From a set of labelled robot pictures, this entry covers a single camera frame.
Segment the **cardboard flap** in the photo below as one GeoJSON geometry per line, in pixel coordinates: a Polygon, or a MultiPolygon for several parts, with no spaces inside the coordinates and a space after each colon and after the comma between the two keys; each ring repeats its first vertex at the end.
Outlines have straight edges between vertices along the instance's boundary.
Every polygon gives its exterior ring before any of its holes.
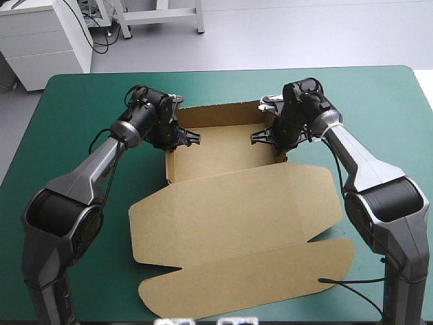
{"type": "Polygon", "coordinates": [[[306,242],[343,213],[327,169],[283,162],[171,184],[129,215],[136,261],[188,267],[306,242]]]}
{"type": "Polygon", "coordinates": [[[304,243],[144,280],[139,295],[160,317],[203,318],[328,289],[317,279],[341,280],[353,255],[345,238],[304,243]]]}
{"type": "Polygon", "coordinates": [[[202,136],[201,143],[199,146],[179,146],[166,153],[168,180],[170,183],[188,181],[281,161],[274,156],[272,146],[251,145],[251,133],[265,127],[261,123],[191,129],[202,136]]]}

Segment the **flattened cardboard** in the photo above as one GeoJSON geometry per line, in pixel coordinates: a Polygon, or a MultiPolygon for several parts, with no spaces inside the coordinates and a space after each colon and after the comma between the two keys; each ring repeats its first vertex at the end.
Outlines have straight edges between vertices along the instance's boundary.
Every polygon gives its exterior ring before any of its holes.
{"type": "Polygon", "coordinates": [[[331,287],[319,276],[348,271],[349,240],[306,243],[343,216],[330,172],[252,146],[250,134],[273,121],[257,106],[180,109],[180,125],[201,133],[201,144],[167,151],[170,185],[130,209],[134,258],[183,268],[141,284],[159,316],[200,318],[307,295],[331,287]]]}
{"type": "Polygon", "coordinates": [[[143,302],[163,318],[203,318],[317,293],[341,280],[354,255],[349,239],[298,244],[189,267],[144,280],[143,302]]]}
{"type": "Polygon", "coordinates": [[[343,214],[326,168],[282,162],[171,184],[129,216],[136,261],[188,267],[306,242],[343,214]]]}

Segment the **white cabinet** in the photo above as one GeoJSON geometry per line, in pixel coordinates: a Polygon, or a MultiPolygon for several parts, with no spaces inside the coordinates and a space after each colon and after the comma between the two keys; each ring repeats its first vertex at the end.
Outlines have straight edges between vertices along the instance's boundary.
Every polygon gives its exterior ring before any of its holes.
{"type": "MultiPolygon", "coordinates": [[[[67,0],[90,40],[76,0],[67,0]]],[[[27,0],[0,7],[0,51],[29,91],[44,89],[56,74],[90,72],[92,49],[62,0],[27,0]]]]}

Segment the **gray floor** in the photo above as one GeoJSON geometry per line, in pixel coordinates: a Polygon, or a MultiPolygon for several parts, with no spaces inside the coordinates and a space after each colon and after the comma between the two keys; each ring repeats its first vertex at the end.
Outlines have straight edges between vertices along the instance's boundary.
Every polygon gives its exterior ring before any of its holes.
{"type": "MultiPolygon", "coordinates": [[[[152,2],[125,0],[130,11],[152,2]]],[[[173,1],[173,7],[193,0],[173,1]]],[[[194,21],[134,26],[92,72],[148,72],[404,64],[433,69],[433,1],[203,0],[194,21]]],[[[40,91],[0,93],[0,183],[40,91]]]]}

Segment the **white object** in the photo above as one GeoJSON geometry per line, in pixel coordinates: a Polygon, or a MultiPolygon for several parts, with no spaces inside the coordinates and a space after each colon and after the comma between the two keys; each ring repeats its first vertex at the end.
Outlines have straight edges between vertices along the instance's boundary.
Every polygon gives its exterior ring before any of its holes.
{"type": "Polygon", "coordinates": [[[56,74],[89,73],[93,44],[76,0],[16,1],[0,7],[0,51],[28,91],[44,89],[56,74]]]}
{"type": "Polygon", "coordinates": [[[418,83],[433,109],[433,70],[414,70],[418,83]]]}
{"type": "Polygon", "coordinates": [[[116,15],[123,36],[127,39],[132,37],[129,31],[131,25],[155,24],[160,22],[176,22],[184,19],[197,19],[197,30],[204,33],[202,0],[196,0],[193,8],[169,9],[168,0],[156,0],[156,10],[143,12],[126,12],[123,0],[114,0],[116,15]]]}

